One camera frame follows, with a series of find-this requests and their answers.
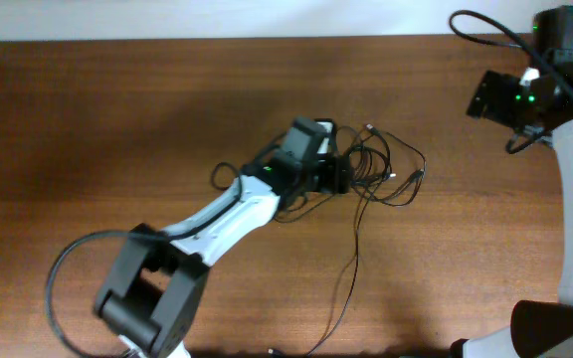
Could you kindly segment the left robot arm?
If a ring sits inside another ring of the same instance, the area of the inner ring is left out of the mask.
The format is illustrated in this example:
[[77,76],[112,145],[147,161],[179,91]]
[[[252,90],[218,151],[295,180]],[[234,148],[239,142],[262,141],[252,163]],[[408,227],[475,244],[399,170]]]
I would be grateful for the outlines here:
[[187,356],[183,339],[214,263],[306,194],[346,191],[336,133],[331,119],[298,117],[211,204],[160,231],[145,224],[129,231],[94,306],[129,356]]

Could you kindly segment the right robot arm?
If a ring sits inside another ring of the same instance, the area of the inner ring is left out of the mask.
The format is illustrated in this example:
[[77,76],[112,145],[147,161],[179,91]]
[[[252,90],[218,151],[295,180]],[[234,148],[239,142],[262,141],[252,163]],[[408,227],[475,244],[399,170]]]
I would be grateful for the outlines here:
[[521,300],[509,324],[484,337],[464,338],[450,348],[453,357],[573,357],[573,5],[537,13],[531,41],[475,11],[468,16],[494,26],[505,46],[529,58],[521,77],[488,71],[467,109],[512,129],[509,154],[542,143],[554,150],[561,175],[564,249],[554,302]]

